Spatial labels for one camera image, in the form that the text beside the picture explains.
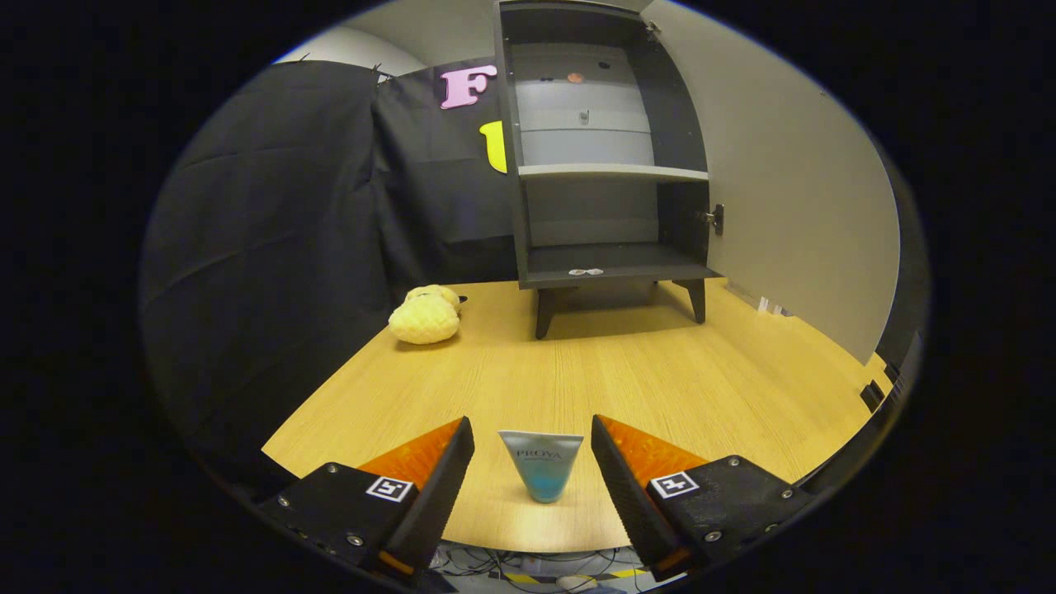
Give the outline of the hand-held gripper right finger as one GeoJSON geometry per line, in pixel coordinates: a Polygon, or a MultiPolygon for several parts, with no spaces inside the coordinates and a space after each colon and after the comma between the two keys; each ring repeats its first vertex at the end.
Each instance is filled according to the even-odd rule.
{"type": "Polygon", "coordinates": [[[591,448],[622,526],[657,582],[728,563],[814,504],[814,493],[729,454],[709,461],[606,415],[591,448]]]}

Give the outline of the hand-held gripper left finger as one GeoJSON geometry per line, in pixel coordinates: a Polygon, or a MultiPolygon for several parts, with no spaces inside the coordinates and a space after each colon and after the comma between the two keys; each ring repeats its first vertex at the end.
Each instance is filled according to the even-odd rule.
{"type": "Polygon", "coordinates": [[[336,563],[422,578],[473,454],[470,417],[456,417],[357,467],[324,463],[257,511],[336,563]]]}

